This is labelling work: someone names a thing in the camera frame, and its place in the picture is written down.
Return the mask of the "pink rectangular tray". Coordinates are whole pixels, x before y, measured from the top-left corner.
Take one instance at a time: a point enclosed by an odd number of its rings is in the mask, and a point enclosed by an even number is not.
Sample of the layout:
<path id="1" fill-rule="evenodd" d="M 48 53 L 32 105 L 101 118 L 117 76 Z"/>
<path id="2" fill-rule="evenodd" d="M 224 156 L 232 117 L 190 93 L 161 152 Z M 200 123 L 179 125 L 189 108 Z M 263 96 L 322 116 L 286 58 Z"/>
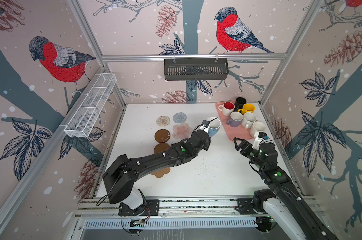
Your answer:
<path id="1" fill-rule="evenodd" d="M 241 123 L 243 122 L 243 115 L 241 113 L 234 113 L 235 119 L 239 119 L 239 121 L 234 121 L 231 116 L 225 116 L 223 114 L 225 102 L 216 103 L 216 109 L 218 111 L 219 119 L 222 123 L 222 127 L 224 128 L 228 138 L 233 141 L 234 138 L 240 138 L 245 140 L 254 139 L 254 136 L 251 135 L 251 128 L 244 128 Z"/>

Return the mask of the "pink flower resin coaster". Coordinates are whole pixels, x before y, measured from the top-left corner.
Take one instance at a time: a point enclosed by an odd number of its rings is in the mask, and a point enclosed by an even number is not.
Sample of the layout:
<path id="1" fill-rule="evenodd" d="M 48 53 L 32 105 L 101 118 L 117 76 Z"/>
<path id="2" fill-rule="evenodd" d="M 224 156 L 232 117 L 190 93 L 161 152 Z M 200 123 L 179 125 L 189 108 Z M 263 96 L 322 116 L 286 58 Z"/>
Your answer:
<path id="1" fill-rule="evenodd" d="M 188 139 L 191 137 L 193 129 L 187 123 L 181 123 L 173 126 L 173 138 Z"/>

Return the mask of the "light blue mug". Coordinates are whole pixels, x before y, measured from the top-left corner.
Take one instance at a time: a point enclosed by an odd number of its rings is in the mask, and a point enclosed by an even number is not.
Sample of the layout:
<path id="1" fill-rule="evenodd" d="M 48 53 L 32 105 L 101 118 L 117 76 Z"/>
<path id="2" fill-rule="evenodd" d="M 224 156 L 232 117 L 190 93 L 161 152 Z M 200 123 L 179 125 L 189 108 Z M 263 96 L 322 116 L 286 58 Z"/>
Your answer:
<path id="1" fill-rule="evenodd" d="M 209 117 L 207 120 L 210 121 L 208 135 L 213 137 L 219 131 L 222 123 L 219 117 Z"/>

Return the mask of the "blue woven round coaster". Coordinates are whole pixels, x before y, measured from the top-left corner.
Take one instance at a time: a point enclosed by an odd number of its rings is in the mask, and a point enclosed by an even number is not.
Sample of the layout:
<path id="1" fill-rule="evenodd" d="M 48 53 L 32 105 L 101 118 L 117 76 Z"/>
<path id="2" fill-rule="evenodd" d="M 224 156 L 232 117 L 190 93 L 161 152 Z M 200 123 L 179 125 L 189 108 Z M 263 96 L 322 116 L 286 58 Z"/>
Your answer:
<path id="1" fill-rule="evenodd" d="M 187 120 L 187 115 L 185 113 L 179 112 L 173 115 L 173 121 L 177 124 L 182 124 Z"/>

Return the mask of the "dark brown scratched round coaster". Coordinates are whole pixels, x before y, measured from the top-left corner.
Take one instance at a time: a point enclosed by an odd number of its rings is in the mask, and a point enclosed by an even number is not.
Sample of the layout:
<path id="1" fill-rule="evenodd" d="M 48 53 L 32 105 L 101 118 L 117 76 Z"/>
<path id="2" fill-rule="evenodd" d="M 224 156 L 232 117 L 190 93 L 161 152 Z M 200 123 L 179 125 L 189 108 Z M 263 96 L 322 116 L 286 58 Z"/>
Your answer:
<path id="1" fill-rule="evenodd" d="M 155 133 L 155 140 L 158 143 L 166 143 L 171 138 L 171 134 L 166 129 L 160 129 Z"/>

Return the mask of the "beige woven round coaster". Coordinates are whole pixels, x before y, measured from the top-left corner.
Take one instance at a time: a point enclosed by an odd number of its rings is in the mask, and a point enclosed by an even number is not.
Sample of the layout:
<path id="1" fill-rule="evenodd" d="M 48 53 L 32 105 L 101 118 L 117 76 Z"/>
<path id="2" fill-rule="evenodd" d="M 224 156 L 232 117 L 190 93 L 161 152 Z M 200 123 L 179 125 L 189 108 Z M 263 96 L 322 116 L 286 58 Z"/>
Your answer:
<path id="1" fill-rule="evenodd" d="M 156 124 L 160 127 L 165 127 L 170 124 L 171 120 L 168 116 L 160 116 L 156 119 Z"/>

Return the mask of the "brown wooden round coaster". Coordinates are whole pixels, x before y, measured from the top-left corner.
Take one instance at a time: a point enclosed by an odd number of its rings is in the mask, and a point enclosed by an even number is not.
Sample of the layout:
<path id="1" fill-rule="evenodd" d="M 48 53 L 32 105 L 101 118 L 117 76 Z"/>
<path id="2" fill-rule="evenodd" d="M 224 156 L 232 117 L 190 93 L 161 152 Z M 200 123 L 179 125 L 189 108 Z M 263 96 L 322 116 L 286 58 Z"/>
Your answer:
<path id="1" fill-rule="evenodd" d="M 170 145 L 167 143 L 157 144 L 154 148 L 154 154 L 161 153 L 163 151 L 166 151 L 169 148 L 170 148 Z"/>

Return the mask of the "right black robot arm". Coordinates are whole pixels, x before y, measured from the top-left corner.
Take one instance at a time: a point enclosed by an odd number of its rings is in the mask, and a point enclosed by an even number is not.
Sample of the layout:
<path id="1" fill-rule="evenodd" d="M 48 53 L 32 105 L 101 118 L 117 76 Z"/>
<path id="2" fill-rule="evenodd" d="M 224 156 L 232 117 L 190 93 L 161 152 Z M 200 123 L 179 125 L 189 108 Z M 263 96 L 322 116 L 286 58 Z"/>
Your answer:
<path id="1" fill-rule="evenodd" d="M 275 144 L 257 139 L 253 144 L 234 138 L 235 149 L 249 159 L 252 169 L 267 185 L 254 192 L 253 210 L 273 218 L 291 240 L 336 240 L 297 191 L 289 175 L 278 166 Z"/>

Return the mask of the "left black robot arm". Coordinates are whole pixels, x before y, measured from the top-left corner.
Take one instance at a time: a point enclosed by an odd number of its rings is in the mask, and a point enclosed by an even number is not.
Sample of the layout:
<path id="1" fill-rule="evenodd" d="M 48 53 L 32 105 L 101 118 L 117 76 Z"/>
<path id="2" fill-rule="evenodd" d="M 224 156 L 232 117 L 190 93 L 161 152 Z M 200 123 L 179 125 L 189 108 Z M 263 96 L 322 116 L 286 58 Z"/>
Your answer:
<path id="1" fill-rule="evenodd" d="M 103 174 L 107 191 L 105 198 L 110 204 L 123 203 L 140 214 L 147 207 L 141 190 L 134 188 L 137 180 L 165 168 L 177 167 L 196 158 L 201 150 L 207 151 L 211 137 L 203 130 L 197 130 L 191 137 L 171 145 L 167 150 L 141 158 L 121 155 Z"/>

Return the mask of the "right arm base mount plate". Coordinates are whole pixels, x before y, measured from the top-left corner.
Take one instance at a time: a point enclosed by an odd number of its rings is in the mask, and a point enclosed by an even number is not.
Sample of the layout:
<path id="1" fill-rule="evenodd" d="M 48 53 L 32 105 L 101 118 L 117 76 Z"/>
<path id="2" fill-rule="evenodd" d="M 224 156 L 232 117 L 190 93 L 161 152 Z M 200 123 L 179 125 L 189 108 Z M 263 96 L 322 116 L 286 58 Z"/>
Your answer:
<path id="1" fill-rule="evenodd" d="M 235 210 L 240 213 L 240 215 L 262 215 L 267 214 L 264 204 L 268 200 L 277 200 L 278 198 L 258 198 L 257 196 L 250 198 L 240 198 L 237 199 L 237 206 Z"/>

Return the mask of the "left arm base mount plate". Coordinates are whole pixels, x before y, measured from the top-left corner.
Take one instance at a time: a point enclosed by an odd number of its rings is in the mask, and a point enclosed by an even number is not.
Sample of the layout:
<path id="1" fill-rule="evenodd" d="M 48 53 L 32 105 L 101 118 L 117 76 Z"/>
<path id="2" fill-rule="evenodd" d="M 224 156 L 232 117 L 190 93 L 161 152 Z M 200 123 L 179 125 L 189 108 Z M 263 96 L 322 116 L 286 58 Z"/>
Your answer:
<path id="1" fill-rule="evenodd" d="M 159 200 L 146 200 L 136 209 L 131 209 L 128 205 L 121 203 L 118 215 L 120 217 L 130 216 L 157 216 L 159 214 Z"/>

